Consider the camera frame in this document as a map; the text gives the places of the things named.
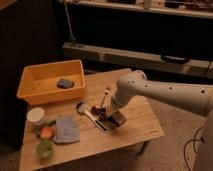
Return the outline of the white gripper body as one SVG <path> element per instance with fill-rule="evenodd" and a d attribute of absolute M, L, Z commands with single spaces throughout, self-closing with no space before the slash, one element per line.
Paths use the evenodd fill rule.
<path fill-rule="evenodd" d="M 110 103 L 106 106 L 106 113 L 107 117 L 110 117 L 112 114 L 117 112 L 119 109 L 124 108 L 128 102 L 126 100 L 117 99 L 113 96 L 110 100 Z"/>

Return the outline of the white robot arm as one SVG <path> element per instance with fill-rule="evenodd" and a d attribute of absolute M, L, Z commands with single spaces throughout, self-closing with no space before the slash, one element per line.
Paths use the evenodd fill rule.
<path fill-rule="evenodd" d="M 213 171 L 213 85 L 150 81 L 141 70 L 118 78 L 117 89 L 106 107 L 106 116 L 145 96 L 206 117 L 193 171 Z"/>

